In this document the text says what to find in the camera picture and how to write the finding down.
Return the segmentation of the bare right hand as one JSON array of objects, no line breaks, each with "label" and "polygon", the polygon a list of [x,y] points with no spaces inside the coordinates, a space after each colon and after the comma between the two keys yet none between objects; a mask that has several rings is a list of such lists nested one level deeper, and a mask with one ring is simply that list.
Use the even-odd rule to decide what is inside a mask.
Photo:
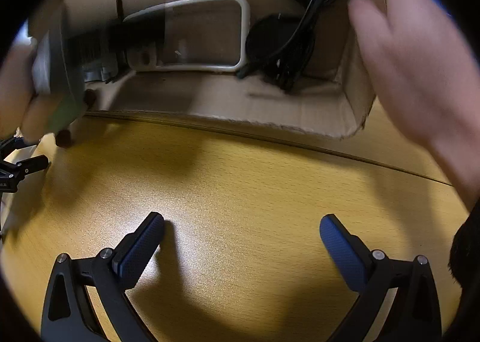
[{"label": "bare right hand", "polygon": [[368,76],[392,123],[426,149],[467,209],[479,199],[479,65],[433,0],[349,0]]}]

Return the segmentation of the bare left hand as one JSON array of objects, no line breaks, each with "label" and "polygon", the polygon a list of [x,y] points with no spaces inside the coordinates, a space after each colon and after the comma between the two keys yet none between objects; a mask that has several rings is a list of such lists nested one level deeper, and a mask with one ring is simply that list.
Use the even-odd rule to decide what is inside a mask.
[{"label": "bare left hand", "polygon": [[28,142],[36,142],[47,132],[47,118],[58,98],[36,94],[32,64],[37,43],[15,43],[1,64],[1,139],[21,132]]}]

